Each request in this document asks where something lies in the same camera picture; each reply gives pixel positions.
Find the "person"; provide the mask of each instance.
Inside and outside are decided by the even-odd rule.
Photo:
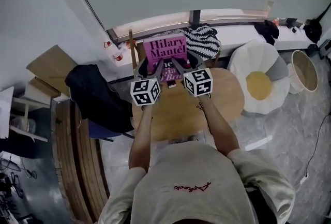
[[[143,224],[286,223],[295,199],[290,182],[263,150],[240,149],[208,95],[198,99],[216,149],[197,141],[171,144],[149,168],[153,105],[145,106],[129,170],[112,187],[99,224],[124,223],[130,212],[131,223]]]

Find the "wooden table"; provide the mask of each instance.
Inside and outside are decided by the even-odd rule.
[[[211,68],[214,83],[212,101],[228,121],[240,116],[244,108],[244,94],[235,75],[226,69]],[[162,87],[160,100],[154,105],[152,120],[152,140],[173,140],[195,134],[208,128],[204,113],[198,108],[197,97],[178,81],[176,87]],[[141,107],[132,104],[134,127],[141,119]]]

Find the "marble floor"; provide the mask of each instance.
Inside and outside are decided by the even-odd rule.
[[[291,53],[281,56],[287,61]],[[300,185],[307,162],[314,152],[321,122],[331,110],[330,66],[318,56],[312,58],[319,77],[314,93],[288,94],[283,106],[262,118],[241,116],[230,125],[243,149],[264,148],[296,189],[296,201],[289,219],[291,224],[323,223],[331,206],[331,119],[327,117],[320,131],[316,153],[308,167],[308,179]],[[112,85],[121,97],[130,99],[129,82]],[[199,141],[213,145],[208,131],[199,131]],[[128,170],[133,139],[125,136],[114,142],[101,141],[103,165],[111,191],[115,178]],[[155,156],[167,142],[152,144]]]

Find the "white petal cushion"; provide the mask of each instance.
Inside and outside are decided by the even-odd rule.
[[[253,71],[266,73],[277,60],[279,54],[274,46],[253,40],[239,47],[232,54],[228,70],[233,73],[244,92],[244,110],[250,113],[267,114],[284,103],[290,89],[289,78],[273,82],[271,94],[264,100],[256,100],[247,90],[246,77]]]

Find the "black and white striped bag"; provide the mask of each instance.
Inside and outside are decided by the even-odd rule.
[[[155,36],[183,33],[186,36],[187,49],[198,54],[205,61],[214,58],[221,50],[221,41],[216,37],[216,29],[208,25],[200,25],[197,28],[183,28],[165,31]]]

